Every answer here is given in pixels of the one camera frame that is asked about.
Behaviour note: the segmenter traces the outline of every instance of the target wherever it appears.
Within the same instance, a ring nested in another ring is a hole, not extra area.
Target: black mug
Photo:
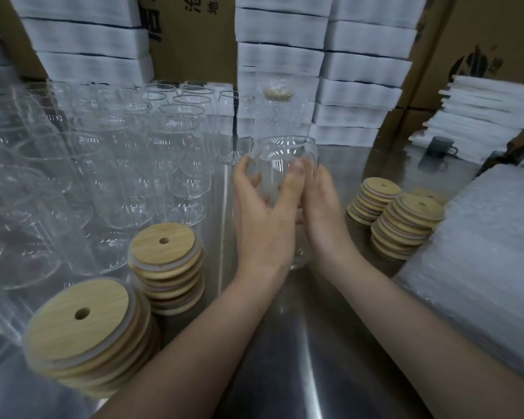
[[[447,154],[455,156],[458,153],[458,149],[453,147],[454,141],[450,138],[445,137],[433,137],[425,154],[427,156],[434,157],[436,159],[444,159]]]

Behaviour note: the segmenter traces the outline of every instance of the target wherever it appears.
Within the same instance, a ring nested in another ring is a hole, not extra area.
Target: person's right hand
[[[306,170],[312,165],[306,163]],[[305,190],[301,198],[303,223],[321,272],[331,278],[345,259],[359,256],[344,219],[334,182],[328,169],[320,165],[315,178],[305,173]]]

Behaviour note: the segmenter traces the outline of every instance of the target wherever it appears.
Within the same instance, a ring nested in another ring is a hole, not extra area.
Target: stack of bubble wrap bags
[[[395,281],[524,376],[524,168],[468,185]]]

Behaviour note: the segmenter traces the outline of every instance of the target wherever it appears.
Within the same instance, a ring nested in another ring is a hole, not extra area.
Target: stainless steel tabletop
[[[405,191],[421,187],[454,197],[478,167],[454,157],[423,158],[424,149],[386,153],[370,148],[320,146],[343,206],[362,180],[381,176]],[[206,293],[192,310],[161,319],[169,342],[212,302],[235,274],[232,168],[220,165],[209,212],[194,228],[206,249]],[[368,229],[346,217],[363,255],[388,276],[403,264],[368,242]],[[312,265],[293,271],[258,326],[216,417],[290,419],[430,417],[411,384],[341,294]]]

